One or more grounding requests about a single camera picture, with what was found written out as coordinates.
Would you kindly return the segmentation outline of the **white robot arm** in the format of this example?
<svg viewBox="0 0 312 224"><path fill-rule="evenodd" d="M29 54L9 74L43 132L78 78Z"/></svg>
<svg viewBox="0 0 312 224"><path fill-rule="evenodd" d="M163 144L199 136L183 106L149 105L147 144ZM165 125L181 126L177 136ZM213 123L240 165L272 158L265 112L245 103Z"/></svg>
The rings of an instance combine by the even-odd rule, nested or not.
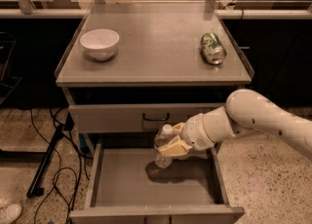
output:
<svg viewBox="0 0 312 224"><path fill-rule="evenodd" d="M237 139L258 131L281 139L312 160L312 122L247 89L233 92L223 106L176 125L174 136L157 150L164 157L180 157L191 150L208 150L225 139Z"/></svg>

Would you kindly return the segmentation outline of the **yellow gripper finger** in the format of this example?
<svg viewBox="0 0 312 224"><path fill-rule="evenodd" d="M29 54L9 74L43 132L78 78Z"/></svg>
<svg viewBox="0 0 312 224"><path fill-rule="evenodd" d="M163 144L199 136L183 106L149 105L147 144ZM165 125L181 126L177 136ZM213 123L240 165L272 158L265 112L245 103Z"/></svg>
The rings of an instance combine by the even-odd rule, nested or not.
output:
<svg viewBox="0 0 312 224"><path fill-rule="evenodd" d="M192 149L179 135L175 136L168 144L158 148L163 157L179 157L186 155Z"/></svg>
<svg viewBox="0 0 312 224"><path fill-rule="evenodd" d="M172 126L173 135L179 135L184 127L184 123L178 123Z"/></svg>

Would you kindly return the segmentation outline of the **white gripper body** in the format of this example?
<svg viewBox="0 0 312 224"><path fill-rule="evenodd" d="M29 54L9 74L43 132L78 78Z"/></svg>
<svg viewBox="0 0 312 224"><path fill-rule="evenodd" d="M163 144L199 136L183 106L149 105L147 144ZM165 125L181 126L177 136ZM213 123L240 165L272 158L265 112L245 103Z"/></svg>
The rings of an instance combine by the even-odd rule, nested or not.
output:
<svg viewBox="0 0 312 224"><path fill-rule="evenodd" d="M194 150L203 151L225 139L237 139L254 133L255 130L243 128L234 122L225 107L221 106L189 118L184 123L180 138Z"/></svg>

